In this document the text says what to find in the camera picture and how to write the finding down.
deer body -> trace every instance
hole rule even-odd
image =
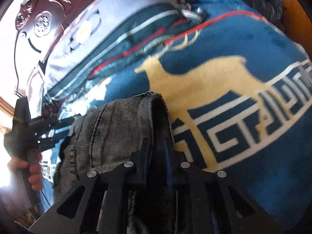
[[[180,50],[187,45],[186,36],[181,45],[172,49]],[[260,91],[269,91],[278,100],[288,118],[291,117],[280,94],[273,87],[255,78],[246,69],[245,58],[241,56],[218,57],[204,62],[185,74],[172,75],[163,69],[159,61],[159,58],[168,50],[169,47],[166,47],[158,54],[148,57],[135,69],[135,72],[145,72],[149,79],[149,89],[163,96],[171,121],[180,119],[189,127],[207,164],[207,170],[214,169],[217,162],[207,141],[188,114],[189,109],[212,103],[229,91],[249,96],[259,108],[257,130],[260,139],[267,135],[264,124],[265,107],[262,98],[258,95]]]

wooden panel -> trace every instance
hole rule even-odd
[[[297,0],[284,0],[283,18],[287,36],[312,57],[312,23]]]

